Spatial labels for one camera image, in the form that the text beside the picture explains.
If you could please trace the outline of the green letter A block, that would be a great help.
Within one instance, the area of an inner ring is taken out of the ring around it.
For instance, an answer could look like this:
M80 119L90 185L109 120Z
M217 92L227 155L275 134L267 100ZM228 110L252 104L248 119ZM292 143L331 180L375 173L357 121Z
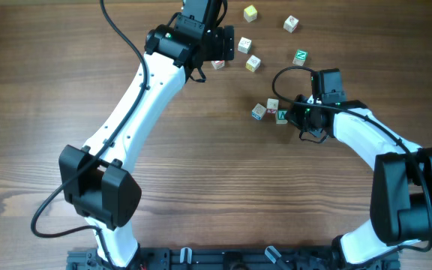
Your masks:
M288 121L286 119L287 110L279 109L275 114L275 122L277 125L285 125Z

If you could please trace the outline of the red edged wooden block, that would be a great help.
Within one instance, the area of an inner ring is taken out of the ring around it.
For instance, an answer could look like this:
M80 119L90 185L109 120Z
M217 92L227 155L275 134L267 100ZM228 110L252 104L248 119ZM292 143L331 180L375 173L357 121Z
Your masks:
M276 114L279 107L279 100L274 98L269 98L266 103L266 112L271 114Z

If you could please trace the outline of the blue edged picture block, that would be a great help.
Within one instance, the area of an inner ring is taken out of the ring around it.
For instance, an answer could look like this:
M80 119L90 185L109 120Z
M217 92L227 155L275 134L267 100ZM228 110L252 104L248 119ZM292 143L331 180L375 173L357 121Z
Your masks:
M255 118L256 120L261 120L263 118L263 116L266 114L266 108L258 103L251 111L251 115L253 118Z

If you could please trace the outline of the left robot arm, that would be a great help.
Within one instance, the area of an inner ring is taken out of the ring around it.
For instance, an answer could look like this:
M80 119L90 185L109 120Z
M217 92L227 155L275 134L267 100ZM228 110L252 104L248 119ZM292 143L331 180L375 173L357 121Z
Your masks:
M159 116L193 71L234 58L234 28L221 26L226 12L223 0L184 1L168 23L148 33L138 71L110 117L82 148L67 145L60 154L64 198L97 239L84 265L69 253L69 269L140 267L131 217L142 191L131 173Z

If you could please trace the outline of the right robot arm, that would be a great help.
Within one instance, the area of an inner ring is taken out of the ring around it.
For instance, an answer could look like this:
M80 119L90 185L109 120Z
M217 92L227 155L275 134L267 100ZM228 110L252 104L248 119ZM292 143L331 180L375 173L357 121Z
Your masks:
M338 69L309 72L311 96L292 100L285 118L314 143L335 138L370 166L370 218L329 246L299 248L289 262L274 247L265 255L281 269L399 269L401 251L432 248L432 148L402 138L365 104L347 100Z

